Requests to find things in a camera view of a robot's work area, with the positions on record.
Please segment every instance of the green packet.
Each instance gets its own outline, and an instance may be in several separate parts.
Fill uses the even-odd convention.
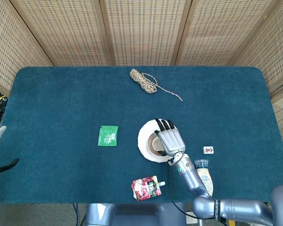
[[[117,129],[118,126],[101,126],[98,146],[116,146]]]

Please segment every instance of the robotic hand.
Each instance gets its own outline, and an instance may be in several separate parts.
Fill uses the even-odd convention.
[[[218,221],[220,218],[226,218],[266,226],[283,226],[283,185],[274,188],[271,193],[273,210],[259,200],[213,200],[189,156],[184,153],[185,144],[178,129],[170,120],[155,120],[160,128],[160,131],[156,130],[155,133],[160,138],[165,153],[173,157],[173,163],[169,161],[169,165],[176,166],[189,192],[196,196],[192,210],[197,217],[214,218]]]
[[[184,153],[185,144],[178,129],[170,120],[155,120],[160,128],[155,133],[160,138],[165,153],[173,157],[173,163],[169,161],[169,165],[176,166],[190,193],[197,197],[211,198],[189,156]]]

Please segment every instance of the robot finger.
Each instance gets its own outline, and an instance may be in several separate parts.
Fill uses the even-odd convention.
[[[168,123],[165,120],[162,119],[161,122],[162,122],[162,124],[164,124],[166,130],[170,129]]]
[[[166,121],[169,123],[171,129],[175,129],[175,126],[173,125],[171,120],[167,119]]]
[[[165,127],[161,124],[160,120],[159,119],[155,119],[155,121],[157,122],[159,128],[160,128],[160,131],[165,131]]]

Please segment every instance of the teal tablecloth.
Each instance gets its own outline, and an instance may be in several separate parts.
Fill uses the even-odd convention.
[[[136,67],[184,100],[158,90],[147,94],[132,67],[27,67],[16,76],[3,124],[0,202],[136,202],[134,179],[167,181],[167,163],[146,160],[140,128],[171,119],[192,160],[209,159],[214,198],[269,200],[283,184],[283,143],[262,73],[252,67]],[[101,125],[119,126],[117,147],[98,147]],[[203,156],[212,145],[215,154]],[[176,169],[177,202],[193,200]],[[167,187],[148,202],[170,202]]]

